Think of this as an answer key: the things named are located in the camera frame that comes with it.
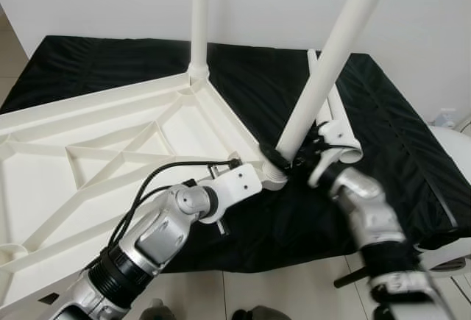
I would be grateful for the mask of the black tablecloth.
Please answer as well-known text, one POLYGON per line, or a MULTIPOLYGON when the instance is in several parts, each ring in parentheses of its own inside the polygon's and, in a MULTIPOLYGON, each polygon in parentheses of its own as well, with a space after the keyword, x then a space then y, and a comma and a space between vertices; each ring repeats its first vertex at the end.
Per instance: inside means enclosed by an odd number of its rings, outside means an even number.
MULTIPOLYGON (((181 74, 181 40, 108 40, 47 35, 0 114, 181 74)), ((304 50, 210 43, 210 81, 263 144, 274 145, 308 79, 304 50)), ((370 55, 350 55, 337 82, 364 150, 356 168, 386 190, 414 245, 437 249, 470 235, 471 186, 370 55)), ((356 251, 347 217, 320 192, 290 182, 226 212, 229 235, 198 225, 169 273, 257 273, 356 251)))

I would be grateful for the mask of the white wall socket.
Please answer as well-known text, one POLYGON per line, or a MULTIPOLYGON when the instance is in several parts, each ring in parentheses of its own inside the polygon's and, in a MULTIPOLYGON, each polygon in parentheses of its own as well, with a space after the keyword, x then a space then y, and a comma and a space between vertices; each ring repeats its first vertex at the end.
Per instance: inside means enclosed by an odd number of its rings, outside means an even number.
POLYGON ((442 109, 433 121, 435 127, 444 127, 445 129, 453 129, 456 127, 456 117, 454 110, 442 109))

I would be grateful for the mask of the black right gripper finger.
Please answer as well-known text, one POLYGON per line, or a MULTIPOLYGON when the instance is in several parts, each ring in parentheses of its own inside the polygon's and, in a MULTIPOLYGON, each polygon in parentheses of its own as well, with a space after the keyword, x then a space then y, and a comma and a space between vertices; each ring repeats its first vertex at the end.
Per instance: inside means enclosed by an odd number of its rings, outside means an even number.
POLYGON ((280 152, 276 150, 275 146, 260 143, 259 151, 263 157, 266 158, 266 161, 275 166, 275 168, 291 168, 291 161, 284 158, 280 152))

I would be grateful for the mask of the black metal table leg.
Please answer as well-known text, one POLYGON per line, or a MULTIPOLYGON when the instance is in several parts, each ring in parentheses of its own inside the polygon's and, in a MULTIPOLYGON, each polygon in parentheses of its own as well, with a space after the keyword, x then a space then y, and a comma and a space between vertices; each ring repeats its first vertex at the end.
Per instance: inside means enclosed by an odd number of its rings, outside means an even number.
POLYGON ((359 280, 362 280, 365 277, 368 277, 366 269, 356 269, 347 273, 347 275, 337 277, 337 279, 333 281, 333 286, 336 288, 343 288, 344 286, 359 282, 359 280))

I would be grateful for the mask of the robot right leg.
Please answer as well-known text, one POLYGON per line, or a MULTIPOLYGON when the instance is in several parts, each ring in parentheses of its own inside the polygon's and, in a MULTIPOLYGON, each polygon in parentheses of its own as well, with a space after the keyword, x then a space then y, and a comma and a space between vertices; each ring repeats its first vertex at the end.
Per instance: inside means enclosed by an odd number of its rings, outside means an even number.
POLYGON ((249 310, 236 310, 230 320, 291 320, 291 318, 282 311, 259 305, 249 310))

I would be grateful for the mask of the robot leg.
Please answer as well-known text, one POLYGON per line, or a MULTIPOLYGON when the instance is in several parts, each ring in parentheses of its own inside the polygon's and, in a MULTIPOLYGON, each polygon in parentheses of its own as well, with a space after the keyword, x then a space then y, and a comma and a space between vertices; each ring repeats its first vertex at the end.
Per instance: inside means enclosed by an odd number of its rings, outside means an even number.
POLYGON ((291 318, 282 311, 259 305, 249 310, 236 310, 230 320, 291 320, 291 318))
POLYGON ((152 299, 147 309, 142 310, 138 320, 177 320, 174 311, 162 299, 152 299))

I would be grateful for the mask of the white plastic table leg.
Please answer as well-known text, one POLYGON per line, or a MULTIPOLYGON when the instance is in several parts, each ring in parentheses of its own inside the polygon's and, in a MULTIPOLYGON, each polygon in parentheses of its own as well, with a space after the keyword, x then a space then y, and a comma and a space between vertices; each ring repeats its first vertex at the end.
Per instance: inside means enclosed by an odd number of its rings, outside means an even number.
MULTIPOLYGON (((304 84, 304 89, 309 88, 313 84, 313 75, 316 70, 317 62, 319 62, 319 52, 314 49, 307 51, 308 67, 309 67, 309 78, 304 84)), ((325 102, 317 112, 316 121, 317 125, 333 121, 333 119, 342 118, 340 110, 343 109, 342 99, 339 95, 339 89, 336 84, 330 89, 330 92, 326 95, 325 102)))
POLYGON ((209 0, 191 0, 191 61, 188 74, 191 84, 208 80, 208 4, 209 0))
POLYGON ((275 147, 280 156, 292 161, 320 108, 349 59, 353 45, 367 25, 379 0, 344 0, 339 17, 330 31, 321 57, 310 65, 310 76, 275 147))
POLYGON ((342 118, 333 119, 332 121, 320 124, 319 131, 330 145, 339 147, 341 151, 341 162, 354 164, 363 158, 364 153, 362 145, 354 135, 349 116, 347 115, 346 109, 344 109, 344 104, 339 114, 342 115, 342 118))

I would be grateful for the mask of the robot left leg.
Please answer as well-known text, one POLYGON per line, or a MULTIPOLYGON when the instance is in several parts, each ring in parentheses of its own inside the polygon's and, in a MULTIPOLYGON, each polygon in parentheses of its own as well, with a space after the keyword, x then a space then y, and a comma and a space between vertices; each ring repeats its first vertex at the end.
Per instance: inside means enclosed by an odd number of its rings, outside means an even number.
POLYGON ((142 310, 138 320, 177 320, 174 311, 162 299, 152 299, 147 309, 142 310))

